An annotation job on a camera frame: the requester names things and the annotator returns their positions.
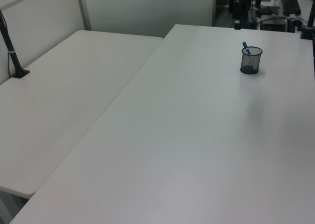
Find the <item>tabletop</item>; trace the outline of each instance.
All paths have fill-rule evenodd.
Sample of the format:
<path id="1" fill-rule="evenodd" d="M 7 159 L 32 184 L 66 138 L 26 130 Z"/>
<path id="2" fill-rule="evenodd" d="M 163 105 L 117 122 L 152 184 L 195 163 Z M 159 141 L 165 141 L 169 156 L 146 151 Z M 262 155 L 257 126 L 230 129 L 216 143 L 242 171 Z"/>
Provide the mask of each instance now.
<path id="1" fill-rule="evenodd" d="M 0 86 L 0 190 L 30 198 L 161 42 L 78 31 Z"/>
<path id="2" fill-rule="evenodd" d="M 314 130 L 310 41 L 176 25 L 12 224 L 313 224 Z"/>

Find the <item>pen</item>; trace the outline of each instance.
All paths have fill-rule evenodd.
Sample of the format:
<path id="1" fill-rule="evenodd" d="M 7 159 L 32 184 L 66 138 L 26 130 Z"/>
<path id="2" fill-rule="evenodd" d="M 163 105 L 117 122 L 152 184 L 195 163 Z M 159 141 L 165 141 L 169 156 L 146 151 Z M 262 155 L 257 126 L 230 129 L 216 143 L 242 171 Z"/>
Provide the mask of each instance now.
<path id="1" fill-rule="evenodd" d="M 246 42 L 243 42 L 243 46 L 244 46 L 245 50 L 248 52 L 248 54 L 250 55 L 251 52 L 250 52 L 250 50 L 248 49 L 248 46 L 247 46 Z"/>

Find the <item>mesh pencil cup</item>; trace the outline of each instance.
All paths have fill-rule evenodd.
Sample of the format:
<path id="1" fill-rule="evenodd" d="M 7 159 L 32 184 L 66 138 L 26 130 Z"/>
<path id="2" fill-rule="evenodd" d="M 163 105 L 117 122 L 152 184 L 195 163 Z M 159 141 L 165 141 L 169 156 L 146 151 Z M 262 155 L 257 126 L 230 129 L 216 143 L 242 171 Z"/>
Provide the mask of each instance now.
<path id="1" fill-rule="evenodd" d="M 262 54 L 262 50 L 257 47 L 248 47 L 248 50 L 251 54 L 247 52 L 246 48 L 242 49 L 242 64 L 241 64 L 241 72 L 248 75 L 253 75 L 258 73 L 260 56 Z"/>

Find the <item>white partition wall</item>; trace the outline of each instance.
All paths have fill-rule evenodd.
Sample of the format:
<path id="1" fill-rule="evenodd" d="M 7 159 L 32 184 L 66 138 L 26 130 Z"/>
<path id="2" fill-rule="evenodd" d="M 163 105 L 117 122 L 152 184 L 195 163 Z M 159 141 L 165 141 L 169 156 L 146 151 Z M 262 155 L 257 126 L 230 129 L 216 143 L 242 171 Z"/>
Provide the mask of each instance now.
<path id="1" fill-rule="evenodd" d="M 84 29 L 78 0 L 23 0 L 3 15 L 22 67 Z M 0 36 L 0 84 L 7 79 L 7 48 Z"/>
<path id="2" fill-rule="evenodd" d="M 165 37 L 175 24 L 211 26 L 216 0 L 85 0 L 93 31 Z"/>

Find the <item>black cable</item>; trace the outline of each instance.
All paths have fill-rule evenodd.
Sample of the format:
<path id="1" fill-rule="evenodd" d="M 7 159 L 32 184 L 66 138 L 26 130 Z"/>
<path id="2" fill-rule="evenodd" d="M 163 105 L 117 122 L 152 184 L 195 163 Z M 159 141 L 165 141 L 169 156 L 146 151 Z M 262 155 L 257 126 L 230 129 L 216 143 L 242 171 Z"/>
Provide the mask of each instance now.
<path id="1" fill-rule="evenodd" d="M 261 23 L 263 23 L 263 22 L 271 21 L 271 20 L 276 20 L 276 19 L 286 19 L 286 21 L 288 21 L 288 18 L 286 18 L 286 17 L 275 17 L 275 18 L 267 18 L 267 19 L 264 19 L 264 20 L 258 22 L 257 24 L 261 24 Z"/>
<path id="2" fill-rule="evenodd" d="M 1 19 L 3 20 L 4 22 L 4 25 L 5 25 L 5 28 L 8 29 L 8 26 L 6 24 L 6 21 L 5 21 L 5 18 L 0 10 L 0 16 L 1 16 Z M 9 77 L 11 78 L 11 74 L 10 74 L 10 53 L 8 53 L 8 74 L 9 74 Z"/>
<path id="3" fill-rule="evenodd" d="M 10 74 L 10 54 L 8 53 L 8 74 L 9 77 L 11 78 L 11 74 Z"/>
<path id="4" fill-rule="evenodd" d="M 252 6 L 254 4 L 254 0 L 252 0 Z M 252 16 L 252 6 L 251 6 L 251 16 Z"/>

